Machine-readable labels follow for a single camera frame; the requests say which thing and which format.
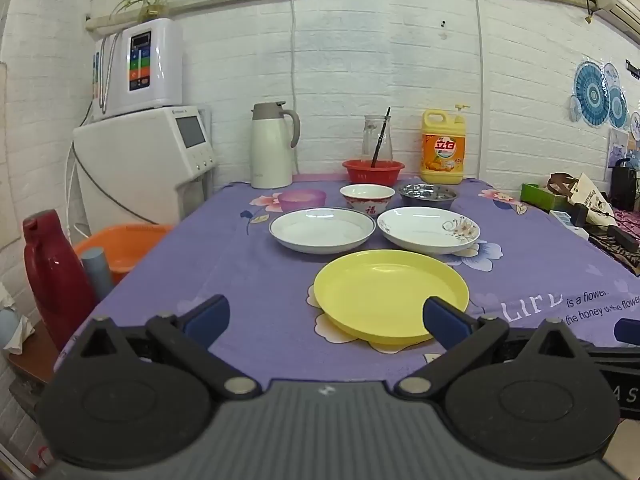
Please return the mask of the crumpled white tissue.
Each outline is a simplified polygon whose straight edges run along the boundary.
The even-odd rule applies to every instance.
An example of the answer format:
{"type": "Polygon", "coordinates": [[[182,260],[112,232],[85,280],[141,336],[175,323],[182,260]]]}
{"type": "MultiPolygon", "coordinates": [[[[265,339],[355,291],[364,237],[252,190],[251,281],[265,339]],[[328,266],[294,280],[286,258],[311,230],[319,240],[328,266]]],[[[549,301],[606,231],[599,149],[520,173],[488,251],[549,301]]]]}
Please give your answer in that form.
{"type": "Polygon", "coordinates": [[[15,301],[3,284],[0,284],[0,304],[0,347],[9,354],[20,356],[25,341],[35,333],[34,326],[14,309],[15,301]]]}

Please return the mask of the white printed paper bag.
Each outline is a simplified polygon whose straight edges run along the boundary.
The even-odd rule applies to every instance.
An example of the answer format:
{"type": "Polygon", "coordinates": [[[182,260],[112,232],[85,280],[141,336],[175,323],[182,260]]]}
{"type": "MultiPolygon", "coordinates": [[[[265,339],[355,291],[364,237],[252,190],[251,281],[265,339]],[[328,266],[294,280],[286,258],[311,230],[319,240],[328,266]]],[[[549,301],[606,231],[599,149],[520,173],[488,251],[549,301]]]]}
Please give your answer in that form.
{"type": "Polygon", "coordinates": [[[585,206],[587,221],[593,226],[607,228],[617,224],[613,208],[586,174],[581,174],[574,182],[568,201],[573,205],[585,206]]]}

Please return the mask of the translucent purple plastic bowl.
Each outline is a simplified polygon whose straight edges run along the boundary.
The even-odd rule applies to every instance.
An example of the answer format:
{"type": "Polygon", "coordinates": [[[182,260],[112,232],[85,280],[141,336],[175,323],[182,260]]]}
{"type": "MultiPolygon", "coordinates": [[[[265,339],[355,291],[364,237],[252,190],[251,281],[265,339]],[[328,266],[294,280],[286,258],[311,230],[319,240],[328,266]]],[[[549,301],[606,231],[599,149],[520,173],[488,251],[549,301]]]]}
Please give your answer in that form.
{"type": "Polygon", "coordinates": [[[278,201],[283,212],[318,208],[326,204],[326,192],[316,188],[294,188],[282,192],[278,201]]]}

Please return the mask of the blue patterned wall decals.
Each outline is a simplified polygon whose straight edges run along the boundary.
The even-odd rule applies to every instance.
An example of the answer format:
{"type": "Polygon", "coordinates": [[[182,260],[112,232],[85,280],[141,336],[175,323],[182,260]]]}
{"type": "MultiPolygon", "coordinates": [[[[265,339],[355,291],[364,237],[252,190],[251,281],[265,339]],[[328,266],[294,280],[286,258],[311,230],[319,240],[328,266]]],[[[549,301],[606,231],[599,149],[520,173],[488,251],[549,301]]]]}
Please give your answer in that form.
{"type": "Polygon", "coordinates": [[[639,110],[630,107],[614,63],[582,61],[576,67],[572,88],[568,99],[571,122],[582,120],[593,128],[609,125],[628,131],[634,142],[639,142],[639,110]]]}

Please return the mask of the red thermos flask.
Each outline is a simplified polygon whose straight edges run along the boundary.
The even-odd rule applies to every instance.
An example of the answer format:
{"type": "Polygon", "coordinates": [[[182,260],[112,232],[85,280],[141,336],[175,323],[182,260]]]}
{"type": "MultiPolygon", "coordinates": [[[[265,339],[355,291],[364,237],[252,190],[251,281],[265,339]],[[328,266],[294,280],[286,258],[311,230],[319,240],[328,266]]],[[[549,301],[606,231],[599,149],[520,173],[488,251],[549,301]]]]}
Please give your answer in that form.
{"type": "Polygon", "coordinates": [[[23,221],[24,265],[42,322],[61,352],[98,303],[54,209],[23,221]]]}

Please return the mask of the red plastic colander basket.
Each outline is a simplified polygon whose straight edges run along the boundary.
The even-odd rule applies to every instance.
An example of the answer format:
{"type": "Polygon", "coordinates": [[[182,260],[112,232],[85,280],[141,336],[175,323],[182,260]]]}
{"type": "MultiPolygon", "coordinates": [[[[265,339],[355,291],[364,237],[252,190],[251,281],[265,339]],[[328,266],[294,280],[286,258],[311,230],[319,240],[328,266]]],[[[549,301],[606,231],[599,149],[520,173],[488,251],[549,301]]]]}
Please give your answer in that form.
{"type": "Polygon", "coordinates": [[[394,160],[378,160],[375,165],[372,165],[370,160],[349,159],[343,162],[343,167],[347,171],[349,181],[353,184],[393,186],[405,165],[394,160]]]}

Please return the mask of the stainless steel bowl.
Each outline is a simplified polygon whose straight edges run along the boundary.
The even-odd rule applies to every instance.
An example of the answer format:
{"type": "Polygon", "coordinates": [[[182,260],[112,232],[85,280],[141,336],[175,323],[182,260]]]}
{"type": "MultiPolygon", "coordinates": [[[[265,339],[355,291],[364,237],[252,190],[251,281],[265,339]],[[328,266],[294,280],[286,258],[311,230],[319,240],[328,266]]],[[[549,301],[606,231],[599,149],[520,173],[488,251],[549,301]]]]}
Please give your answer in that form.
{"type": "Polygon", "coordinates": [[[452,188],[427,183],[408,183],[398,188],[407,207],[431,207],[450,210],[458,194],[452,188]]]}

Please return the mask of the black stirring stick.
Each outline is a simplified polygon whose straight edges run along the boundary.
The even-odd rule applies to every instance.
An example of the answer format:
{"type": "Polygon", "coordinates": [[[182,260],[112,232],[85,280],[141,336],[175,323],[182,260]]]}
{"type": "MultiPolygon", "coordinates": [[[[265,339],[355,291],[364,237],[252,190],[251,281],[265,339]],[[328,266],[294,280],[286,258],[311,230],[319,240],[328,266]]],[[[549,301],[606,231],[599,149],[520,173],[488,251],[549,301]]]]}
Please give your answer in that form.
{"type": "Polygon", "coordinates": [[[385,136],[385,131],[386,131],[386,127],[388,124],[388,121],[390,120],[390,113],[392,112],[392,107],[389,106],[387,107],[383,122],[382,122],[382,127],[381,127],[381,131],[378,134],[378,140],[376,141],[376,145],[375,145],[375,150],[371,159],[371,168],[375,168],[376,166],[376,162],[378,161],[378,155],[380,154],[381,148],[382,148],[382,144],[384,141],[384,136],[385,136]]]}

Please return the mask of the white red-patterned ceramic bowl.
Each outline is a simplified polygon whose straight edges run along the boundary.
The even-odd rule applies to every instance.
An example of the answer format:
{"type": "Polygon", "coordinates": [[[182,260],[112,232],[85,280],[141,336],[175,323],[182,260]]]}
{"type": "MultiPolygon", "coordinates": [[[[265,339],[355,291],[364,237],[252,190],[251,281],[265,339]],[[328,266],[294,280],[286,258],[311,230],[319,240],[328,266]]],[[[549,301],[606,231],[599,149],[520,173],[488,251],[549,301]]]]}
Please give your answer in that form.
{"type": "Polygon", "coordinates": [[[389,186],[379,184],[350,184],[340,189],[347,206],[356,211],[376,217],[386,208],[396,192],[389,186]]]}

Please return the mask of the white floral ceramic plate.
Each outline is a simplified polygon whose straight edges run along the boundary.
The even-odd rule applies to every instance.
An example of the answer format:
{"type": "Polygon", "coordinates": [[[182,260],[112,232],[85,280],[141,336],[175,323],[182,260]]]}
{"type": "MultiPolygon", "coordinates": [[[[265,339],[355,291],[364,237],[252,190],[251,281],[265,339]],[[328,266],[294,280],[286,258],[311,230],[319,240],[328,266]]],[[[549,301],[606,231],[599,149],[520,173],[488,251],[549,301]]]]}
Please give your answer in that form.
{"type": "Polygon", "coordinates": [[[376,220],[386,240],[423,255],[462,252],[480,239],[480,226],[463,214],[411,206],[384,211],[376,220]]]}

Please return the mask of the yellow plastic plate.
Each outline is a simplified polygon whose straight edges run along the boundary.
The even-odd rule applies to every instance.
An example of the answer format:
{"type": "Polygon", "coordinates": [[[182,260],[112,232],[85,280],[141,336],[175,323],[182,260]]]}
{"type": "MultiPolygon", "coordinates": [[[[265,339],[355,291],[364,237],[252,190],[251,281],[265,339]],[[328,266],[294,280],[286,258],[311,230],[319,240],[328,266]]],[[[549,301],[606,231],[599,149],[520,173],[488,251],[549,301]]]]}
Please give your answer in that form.
{"type": "Polygon", "coordinates": [[[431,297],[465,311],[470,292],[451,266],[404,250],[355,252],[328,263],[314,278],[314,298],[326,317],[346,334],[382,346],[431,339],[422,314],[431,297]]]}

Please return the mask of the plain white ceramic plate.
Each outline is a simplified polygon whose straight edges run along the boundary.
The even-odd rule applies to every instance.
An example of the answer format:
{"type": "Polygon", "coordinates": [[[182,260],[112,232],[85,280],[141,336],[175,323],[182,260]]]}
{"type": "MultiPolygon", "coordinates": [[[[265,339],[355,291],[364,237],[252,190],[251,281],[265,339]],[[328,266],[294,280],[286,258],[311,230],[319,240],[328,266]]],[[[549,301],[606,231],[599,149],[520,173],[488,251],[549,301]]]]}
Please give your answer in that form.
{"type": "Polygon", "coordinates": [[[311,208],[273,220],[269,232],[285,248],[307,255],[337,255],[364,244],[376,224],[367,214],[343,208],[311,208]]]}

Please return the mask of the white thermal carafe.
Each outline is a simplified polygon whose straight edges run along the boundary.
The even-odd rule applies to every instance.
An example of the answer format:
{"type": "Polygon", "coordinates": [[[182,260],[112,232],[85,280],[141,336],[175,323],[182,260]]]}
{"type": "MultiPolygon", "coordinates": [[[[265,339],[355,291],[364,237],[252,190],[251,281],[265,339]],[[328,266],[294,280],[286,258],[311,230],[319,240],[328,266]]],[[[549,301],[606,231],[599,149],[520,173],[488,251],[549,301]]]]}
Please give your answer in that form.
{"type": "Polygon", "coordinates": [[[250,130],[250,185],[258,190],[286,188],[293,182],[294,150],[300,119],[284,101],[256,103],[250,130]]]}

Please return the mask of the clear glass pitcher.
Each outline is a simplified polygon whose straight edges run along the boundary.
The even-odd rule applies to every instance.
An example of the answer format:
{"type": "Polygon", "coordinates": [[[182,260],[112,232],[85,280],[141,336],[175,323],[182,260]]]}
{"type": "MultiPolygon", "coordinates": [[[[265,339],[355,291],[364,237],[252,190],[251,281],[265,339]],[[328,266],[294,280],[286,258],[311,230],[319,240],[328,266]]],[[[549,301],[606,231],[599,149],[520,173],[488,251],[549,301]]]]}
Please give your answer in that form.
{"type": "Polygon", "coordinates": [[[375,167],[394,159],[390,116],[364,116],[361,158],[369,166],[375,164],[375,167]]]}

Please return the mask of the black kettle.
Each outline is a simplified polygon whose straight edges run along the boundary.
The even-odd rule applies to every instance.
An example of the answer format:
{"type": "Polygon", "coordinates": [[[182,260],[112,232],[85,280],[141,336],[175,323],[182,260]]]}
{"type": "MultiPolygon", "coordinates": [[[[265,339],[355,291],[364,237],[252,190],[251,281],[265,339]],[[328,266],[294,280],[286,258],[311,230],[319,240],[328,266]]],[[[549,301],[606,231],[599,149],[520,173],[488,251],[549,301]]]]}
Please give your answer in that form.
{"type": "Polygon", "coordinates": [[[636,203],[638,172],[629,162],[629,158],[622,158],[613,167],[610,202],[616,209],[631,212],[636,203]]]}

